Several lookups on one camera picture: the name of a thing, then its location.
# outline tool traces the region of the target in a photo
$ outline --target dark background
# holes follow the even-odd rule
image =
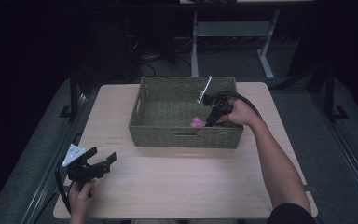
[[[296,12],[283,10],[279,22],[286,22],[285,27],[290,23],[293,29],[284,30],[278,23],[275,35],[302,36],[289,76],[323,62],[333,68],[358,104],[358,1],[339,2],[327,5],[317,1],[305,20],[305,32],[301,30],[305,21],[291,20]],[[83,91],[136,77],[137,55],[126,50],[128,27],[122,25],[127,12],[71,9],[78,5],[73,0],[59,4],[0,0],[0,190],[54,93],[71,73],[78,74]],[[172,57],[171,37],[191,29],[183,28],[188,22],[185,17],[166,12],[158,16],[169,19],[160,24],[161,20],[145,19],[134,32],[144,36],[145,45],[162,43],[160,50],[168,49],[163,53]],[[147,15],[141,13],[137,18]],[[160,29],[148,32],[153,25]],[[108,76],[112,71],[116,75]]]

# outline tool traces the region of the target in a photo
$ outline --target green basket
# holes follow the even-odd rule
[[[194,117],[206,120],[210,106],[198,104],[208,77],[143,77],[132,110],[130,133],[137,147],[236,148],[243,127],[190,126]],[[213,77],[206,94],[235,91],[233,77]]]

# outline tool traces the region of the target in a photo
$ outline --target metal leg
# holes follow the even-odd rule
[[[274,15],[269,23],[266,35],[266,42],[262,49],[257,50],[258,58],[260,59],[261,65],[263,66],[264,73],[266,74],[267,79],[273,79],[274,75],[272,74],[271,68],[269,67],[269,61],[267,61],[267,50],[269,49],[269,43],[271,42],[272,35],[274,33],[275,24],[278,20],[280,10],[275,10]]]
[[[193,50],[191,52],[191,76],[199,76],[199,60],[197,58],[197,11],[194,11],[193,20]]]

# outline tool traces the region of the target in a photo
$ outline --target dark floor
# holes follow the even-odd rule
[[[287,79],[287,71],[296,49],[296,42],[273,42],[268,59],[276,76],[267,80],[256,57],[257,43],[241,50],[230,49],[199,56],[201,76],[229,76],[237,81],[261,81],[274,86]],[[189,53],[178,54],[189,62]],[[156,76],[191,76],[188,64],[181,60],[170,63],[156,60],[152,66]],[[141,75],[153,76],[153,70],[141,66]],[[309,78],[303,78],[285,90],[271,91],[283,125],[293,145],[298,161],[318,206],[319,223],[358,223],[358,178],[345,157],[343,145],[349,147],[358,160],[358,106],[345,86],[336,81],[335,104],[341,105],[349,119],[328,121],[320,99],[324,91],[305,91]],[[69,82],[62,83],[40,121],[21,159],[0,194],[0,224],[2,223],[67,223],[52,215],[58,196],[52,172],[55,159],[66,153],[70,142],[83,132],[93,102],[95,89],[80,105],[74,122],[59,118],[62,108],[70,104]],[[249,224],[265,220],[246,220]],[[119,223],[119,220],[91,220],[90,223]]]

